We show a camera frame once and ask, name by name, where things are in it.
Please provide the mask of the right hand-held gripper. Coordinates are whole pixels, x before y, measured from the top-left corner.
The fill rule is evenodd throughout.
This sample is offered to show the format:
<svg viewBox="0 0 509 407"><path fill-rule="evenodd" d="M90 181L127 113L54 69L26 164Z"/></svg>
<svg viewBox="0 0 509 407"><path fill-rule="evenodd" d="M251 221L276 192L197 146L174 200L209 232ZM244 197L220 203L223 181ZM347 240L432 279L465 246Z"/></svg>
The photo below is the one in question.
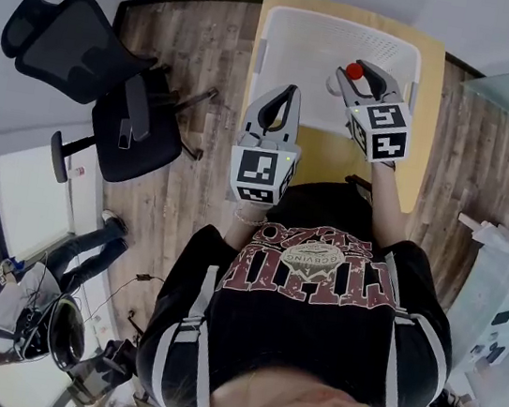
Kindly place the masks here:
<svg viewBox="0 0 509 407"><path fill-rule="evenodd" d="M364 60L360 67L371 95L361 94L343 67L336 70L351 136L369 163L403 160L412 126L409 106L387 71Z"/></svg>

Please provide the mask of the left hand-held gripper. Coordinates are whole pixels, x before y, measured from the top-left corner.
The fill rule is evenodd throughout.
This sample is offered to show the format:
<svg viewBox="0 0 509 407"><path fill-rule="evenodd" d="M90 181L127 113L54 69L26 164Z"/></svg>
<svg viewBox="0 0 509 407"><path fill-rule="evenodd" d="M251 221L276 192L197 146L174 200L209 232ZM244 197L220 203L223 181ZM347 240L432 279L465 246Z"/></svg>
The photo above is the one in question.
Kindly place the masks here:
<svg viewBox="0 0 509 407"><path fill-rule="evenodd" d="M277 87L247 108L245 131L259 135L261 148L232 146L230 185L239 202L276 205L296 174L301 91Z"/></svg>

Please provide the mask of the person's left hand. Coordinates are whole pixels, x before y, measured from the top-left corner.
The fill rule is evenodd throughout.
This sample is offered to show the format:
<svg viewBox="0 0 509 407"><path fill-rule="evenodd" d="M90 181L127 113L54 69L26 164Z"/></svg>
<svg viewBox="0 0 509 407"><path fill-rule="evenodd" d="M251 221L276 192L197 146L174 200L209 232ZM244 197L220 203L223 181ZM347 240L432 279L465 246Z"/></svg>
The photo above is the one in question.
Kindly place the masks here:
<svg viewBox="0 0 509 407"><path fill-rule="evenodd" d="M257 149L257 148L262 147L262 140L261 140L261 137L257 134L243 131L242 133L240 133L240 136L237 139L236 145L238 147L243 147L243 148Z"/></svg>

